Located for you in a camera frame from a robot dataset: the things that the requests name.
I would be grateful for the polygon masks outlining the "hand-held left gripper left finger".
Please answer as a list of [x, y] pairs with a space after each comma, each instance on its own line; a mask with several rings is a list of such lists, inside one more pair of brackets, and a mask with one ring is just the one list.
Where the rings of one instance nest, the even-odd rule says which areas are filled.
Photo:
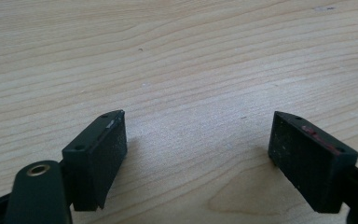
[[102, 114], [62, 150], [70, 202], [76, 211], [104, 208], [127, 151], [123, 110]]

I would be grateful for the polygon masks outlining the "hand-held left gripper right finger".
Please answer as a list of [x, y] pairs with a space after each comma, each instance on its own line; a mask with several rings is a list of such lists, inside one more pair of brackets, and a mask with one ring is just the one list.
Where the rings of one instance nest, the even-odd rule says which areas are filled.
[[268, 156], [319, 213], [337, 213], [343, 203], [344, 175], [358, 152], [306, 119], [274, 113]]

